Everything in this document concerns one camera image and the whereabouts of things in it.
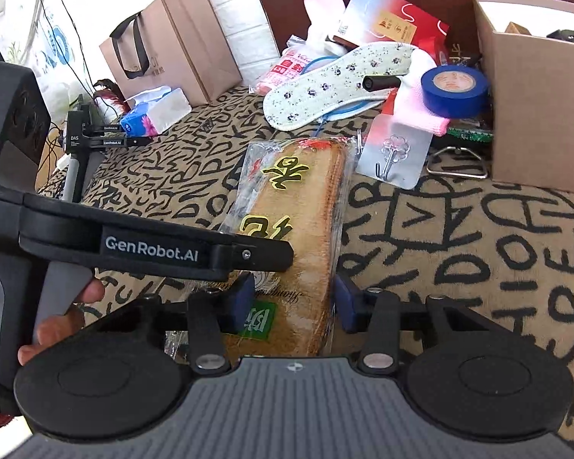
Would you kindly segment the person's left hand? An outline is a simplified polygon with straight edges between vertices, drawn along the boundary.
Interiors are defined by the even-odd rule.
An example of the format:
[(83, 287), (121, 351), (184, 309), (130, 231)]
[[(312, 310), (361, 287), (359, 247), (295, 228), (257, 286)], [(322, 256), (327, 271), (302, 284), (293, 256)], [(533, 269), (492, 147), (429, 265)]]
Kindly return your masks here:
[(93, 278), (86, 288), (76, 297), (75, 302), (63, 315), (51, 316), (43, 320), (36, 330), (37, 341), (23, 345), (17, 352), (19, 364), (24, 366), (36, 355), (45, 349), (54, 346), (62, 340), (72, 336), (85, 325), (85, 317), (79, 304), (94, 304), (104, 297), (105, 289), (102, 283)]

